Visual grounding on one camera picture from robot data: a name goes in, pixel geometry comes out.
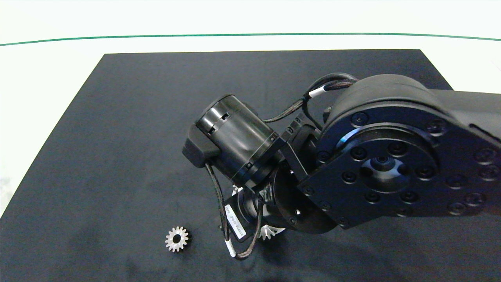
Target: black table surface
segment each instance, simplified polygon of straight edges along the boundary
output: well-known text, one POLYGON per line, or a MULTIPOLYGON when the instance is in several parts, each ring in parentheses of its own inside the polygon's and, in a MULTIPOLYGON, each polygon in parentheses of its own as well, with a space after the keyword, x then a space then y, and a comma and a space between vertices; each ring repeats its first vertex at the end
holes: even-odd
MULTIPOLYGON (((181 153, 188 126, 225 93, 274 116, 334 71, 451 89, 419 50, 105 55, 0 219, 1 281, 499 281, 488 214, 286 231, 230 258, 211 181, 181 153), (165 248, 175 226, 192 234, 182 253, 165 248)), ((313 115, 332 100, 312 100, 313 115)))

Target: black cable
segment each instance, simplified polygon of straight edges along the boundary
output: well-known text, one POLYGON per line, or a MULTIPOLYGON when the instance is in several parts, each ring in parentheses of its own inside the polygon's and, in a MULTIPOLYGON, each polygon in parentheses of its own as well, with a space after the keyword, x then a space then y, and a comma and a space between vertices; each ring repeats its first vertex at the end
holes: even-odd
POLYGON ((264 203, 260 201, 258 206, 258 220, 256 222, 256 230, 254 231, 254 236, 252 237, 252 241, 250 242, 247 249, 243 252, 236 254, 235 258, 238 260, 244 260, 248 258, 251 255, 252 251, 254 250, 254 247, 256 246, 256 242, 258 240, 259 233, 261 231, 261 221, 263 219, 263 205, 264 203))
POLYGON ((308 119, 310 119, 315 124, 315 126, 318 127, 318 129, 322 130, 323 127, 320 125, 320 123, 318 121, 316 121, 310 115, 310 113, 308 111, 308 101, 311 99, 311 97, 309 96, 310 91, 315 90, 315 89, 319 88, 320 86, 322 86, 326 83, 329 83, 329 82, 331 82, 331 83, 327 84, 324 88, 326 91, 338 90, 338 89, 350 87, 351 85, 353 85, 353 83, 355 83, 357 81, 358 81, 358 79, 356 77, 354 77, 353 75, 343 73, 343 72, 334 72, 334 73, 324 75, 321 78, 317 79, 315 82, 313 82, 310 85, 310 87, 308 87, 307 91, 303 95, 303 98, 294 102, 291 106, 289 106, 287 109, 285 109, 283 112, 281 112, 277 116, 269 118, 269 119, 265 119, 263 121, 266 123, 269 123, 269 122, 275 122, 275 121, 281 120, 282 118, 287 117, 288 115, 292 114, 293 112, 295 112, 299 108, 301 108, 303 110, 303 113, 305 114, 305 116, 308 119))
MULTIPOLYGON (((212 166, 208 163, 205 163, 205 168, 207 169, 207 172, 209 173, 210 178, 212 179, 212 183, 214 184, 214 189, 216 191, 217 195, 217 202, 219 204, 219 215, 221 217, 221 226, 223 228, 223 233, 224 233, 224 240, 229 241, 229 229, 228 229, 228 221, 226 219, 226 212, 224 211, 224 202, 223 202, 223 197, 222 197, 222 191, 221 191, 221 185, 219 184, 219 181, 217 180, 216 175, 214 174, 214 170, 212 169, 212 166)), ((254 236, 252 238, 252 241, 250 242, 249 246, 247 249, 243 252, 237 253, 235 255, 235 258, 238 260, 244 260, 248 258, 252 251, 254 250, 254 247, 256 246, 256 242, 259 237, 259 233, 261 230, 261 223, 263 220, 263 201, 259 201, 258 204, 258 219, 256 221, 256 230, 254 232, 254 236)))
POLYGON ((291 113, 297 111, 302 105, 305 100, 303 98, 297 100, 294 102, 294 104, 290 105, 287 109, 285 109, 283 112, 279 113, 277 116, 269 118, 269 119, 264 119, 263 121, 266 123, 269 122, 275 122, 278 120, 281 120, 282 118, 290 115, 291 113))
POLYGON ((307 118, 309 118, 314 124, 315 126, 319 129, 319 130, 322 130, 323 129, 323 126, 316 120, 314 119, 311 115, 310 115, 310 112, 308 111, 308 101, 309 100, 305 100, 305 102, 303 103, 303 105, 301 106, 301 109, 303 110, 303 113, 305 114, 305 116, 307 118))
POLYGON ((226 212, 224 211, 224 199, 222 196, 221 185, 217 180, 216 174, 214 174, 214 170, 212 170, 212 166, 208 163, 205 163, 205 168, 209 173, 210 178, 212 179, 212 183, 214 184, 214 190, 217 196, 217 203, 219 205, 219 216, 221 217, 221 227, 223 229, 224 239, 226 241, 229 240, 229 230, 228 230, 228 221, 226 220, 226 212))

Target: label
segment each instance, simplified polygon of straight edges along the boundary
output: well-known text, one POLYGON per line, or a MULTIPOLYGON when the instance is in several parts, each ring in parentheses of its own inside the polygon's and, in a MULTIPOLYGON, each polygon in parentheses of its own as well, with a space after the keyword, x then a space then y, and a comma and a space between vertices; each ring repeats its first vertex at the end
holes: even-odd
POLYGON ((242 239, 247 233, 245 232, 245 229, 243 228, 242 224, 238 220, 238 217, 236 217, 235 212, 231 208, 230 205, 224 206, 224 210, 226 211, 226 218, 233 228, 233 232, 237 236, 238 239, 242 239))

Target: robotic arm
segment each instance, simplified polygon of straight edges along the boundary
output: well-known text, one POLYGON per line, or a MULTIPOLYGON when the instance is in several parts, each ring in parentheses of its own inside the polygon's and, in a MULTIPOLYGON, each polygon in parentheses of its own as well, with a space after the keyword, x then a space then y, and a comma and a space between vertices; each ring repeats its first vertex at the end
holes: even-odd
POLYGON ((209 170, 228 249, 244 259, 261 231, 318 234, 380 216, 499 214, 500 115, 496 94, 334 73, 269 120, 233 95, 218 99, 190 127, 183 153, 209 170), (321 126, 308 100, 341 88, 321 126), (267 125, 300 107, 283 133, 267 125), (224 202, 212 166, 241 188, 224 202), (247 252, 232 251, 229 230, 239 242, 253 238, 247 252))

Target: spur gear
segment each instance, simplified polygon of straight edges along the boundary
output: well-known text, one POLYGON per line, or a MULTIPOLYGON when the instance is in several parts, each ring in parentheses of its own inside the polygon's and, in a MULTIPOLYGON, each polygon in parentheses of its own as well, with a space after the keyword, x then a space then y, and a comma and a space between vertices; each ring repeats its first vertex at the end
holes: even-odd
POLYGON ((173 228, 172 231, 169 231, 169 235, 166 236, 167 240, 165 241, 167 244, 166 248, 169 248, 169 251, 179 252, 184 249, 184 246, 187 245, 188 241, 188 232, 183 227, 177 226, 173 228))
POLYGON ((272 236, 275 236, 284 230, 285 228, 273 227, 266 224, 261 227, 261 232, 259 233, 259 237, 262 238, 263 240, 266 240, 266 238, 271 239, 272 236))

